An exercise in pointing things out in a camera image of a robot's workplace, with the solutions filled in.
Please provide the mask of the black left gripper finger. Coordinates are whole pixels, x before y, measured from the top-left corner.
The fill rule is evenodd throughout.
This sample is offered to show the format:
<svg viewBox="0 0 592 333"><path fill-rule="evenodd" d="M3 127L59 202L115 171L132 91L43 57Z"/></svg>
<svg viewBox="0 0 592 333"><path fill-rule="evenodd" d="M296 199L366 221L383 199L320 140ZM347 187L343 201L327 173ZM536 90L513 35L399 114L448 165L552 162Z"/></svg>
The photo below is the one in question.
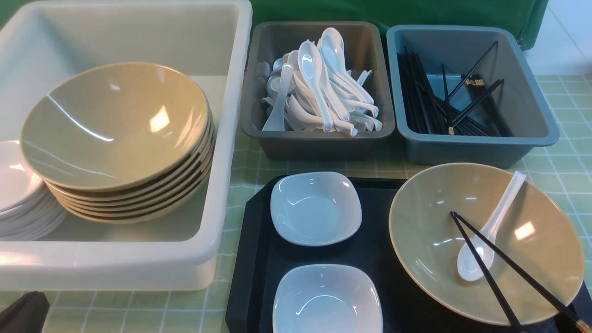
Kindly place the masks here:
<svg viewBox="0 0 592 333"><path fill-rule="evenodd" d="M0 313L2 333L41 333L50 303L46 294L32 291L22 295Z"/></svg>

